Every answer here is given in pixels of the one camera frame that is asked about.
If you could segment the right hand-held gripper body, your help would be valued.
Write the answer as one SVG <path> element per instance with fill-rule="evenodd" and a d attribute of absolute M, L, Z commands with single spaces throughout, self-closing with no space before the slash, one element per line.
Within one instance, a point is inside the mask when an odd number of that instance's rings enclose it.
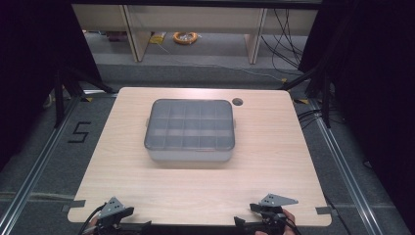
<path fill-rule="evenodd" d="M 283 206 L 295 205 L 299 201 L 276 194 L 267 194 L 257 205 L 261 206 L 261 211 L 256 212 L 261 216 L 259 231 L 265 233 L 283 233 L 285 227 L 285 215 Z"/>

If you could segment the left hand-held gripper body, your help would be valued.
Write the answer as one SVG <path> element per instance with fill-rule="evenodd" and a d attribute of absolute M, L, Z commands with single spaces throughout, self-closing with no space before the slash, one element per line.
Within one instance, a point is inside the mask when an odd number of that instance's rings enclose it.
<path fill-rule="evenodd" d="M 97 227 L 99 231 L 118 229 L 120 222 L 126 218 L 122 212 L 126 207 L 116 197 L 111 197 L 103 206 L 98 215 Z"/>

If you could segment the grey lidded compartment box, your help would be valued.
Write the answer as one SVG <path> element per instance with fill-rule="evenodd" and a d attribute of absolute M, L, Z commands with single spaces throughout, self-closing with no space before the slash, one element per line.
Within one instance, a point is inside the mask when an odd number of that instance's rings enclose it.
<path fill-rule="evenodd" d="M 158 99 L 144 147 L 154 161 L 227 162 L 236 143 L 234 129 L 226 100 Z"/>

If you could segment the person's right hand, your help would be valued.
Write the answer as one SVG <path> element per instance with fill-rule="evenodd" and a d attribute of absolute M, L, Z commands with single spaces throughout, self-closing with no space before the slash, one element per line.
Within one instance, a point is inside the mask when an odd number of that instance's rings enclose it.
<path fill-rule="evenodd" d="M 282 235 L 296 235 L 295 231 L 295 217 L 287 210 L 283 209 L 283 214 L 285 215 L 285 227 L 284 232 Z M 262 231 L 256 231 L 254 235 L 268 235 L 265 232 Z"/>

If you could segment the person's left hand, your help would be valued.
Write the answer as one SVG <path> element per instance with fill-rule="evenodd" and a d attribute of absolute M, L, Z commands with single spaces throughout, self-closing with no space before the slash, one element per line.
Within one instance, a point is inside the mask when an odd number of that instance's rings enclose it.
<path fill-rule="evenodd" d="M 98 221 L 97 216 L 93 217 L 89 221 L 87 228 L 84 230 L 84 235 L 94 235 L 97 221 Z"/>

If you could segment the black metal stand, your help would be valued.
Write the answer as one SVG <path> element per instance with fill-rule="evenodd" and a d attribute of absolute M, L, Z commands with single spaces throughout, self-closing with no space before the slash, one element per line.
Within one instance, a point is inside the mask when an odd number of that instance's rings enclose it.
<path fill-rule="evenodd" d="M 315 98 L 318 94 L 322 95 L 322 118 L 326 127 L 330 128 L 330 79 L 326 73 L 326 66 L 323 62 L 318 63 L 313 69 L 300 75 L 293 81 L 283 84 L 280 87 L 280 90 L 288 91 L 308 79 L 309 84 L 305 89 L 305 95 L 308 98 Z"/>
<path fill-rule="evenodd" d="M 67 90 L 69 95 L 75 98 L 80 98 L 85 95 L 85 92 L 79 84 L 80 81 L 85 81 L 86 83 L 103 90 L 107 94 L 116 94 L 116 91 L 113 88 L 106 85 L 102 81 L 98 72 L 96 72 L 95 75 L 90 75 L 74 67 L 58 67 L 54 75 L 56 127 L 63 123 L 66 116 L 64 107 L 64 90 Z"/>

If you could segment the black curtain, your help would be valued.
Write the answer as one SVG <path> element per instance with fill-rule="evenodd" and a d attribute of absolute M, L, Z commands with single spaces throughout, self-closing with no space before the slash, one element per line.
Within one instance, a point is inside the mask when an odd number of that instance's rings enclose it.
<path fill-rule="evenodd" d="M 350 20 L 326 69 L 348 125 L 415 235 L 415 0 L 322 0 L 301 71 L 322 59 Z"/>
<path fill-rule="evenodd" d="M 55 84 L 101 76 L 69 0 L 0 0 L 0 171 Z"/>

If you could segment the yellow packet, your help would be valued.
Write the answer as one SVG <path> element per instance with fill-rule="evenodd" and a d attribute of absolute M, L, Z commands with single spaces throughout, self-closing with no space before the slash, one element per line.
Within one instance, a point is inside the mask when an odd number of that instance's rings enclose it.
<path fill-rule="evenodd" d="M 151 35 L 149 42 L 151 44 L 162 44 L 165 39 L 165 36 L 166 36 L 165 32 L 154 32 Z"/>

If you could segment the aluminium floor rail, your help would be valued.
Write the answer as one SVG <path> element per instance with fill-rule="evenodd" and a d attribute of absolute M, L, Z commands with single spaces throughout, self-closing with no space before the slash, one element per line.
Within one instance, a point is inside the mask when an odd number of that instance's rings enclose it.
<path fill-rule="evenodd" d="M 37 120 L 23 148 L 0 172 L 0 235 L 9 235 L 13 230 L 79 102 L 79 98 L 66 101 L 64 117 L 58 123 L 47 117 Z"/>
<path fill-rule="evenodd" d="M 331 152 L 334 162 L 340 172 L 340 175 L 346 185 L 347 191 L 356 207 L 356 210 L 365 226 L 369 235 L 384 235 L 373 210 L 371 209 L 368 200 L 363 194 L 360 186 L 358 185 L 346 158 L 332 132 L 332 130 L 326 125 L 325 120 L 322 117 L 317 119 L 320 132 Z"/>

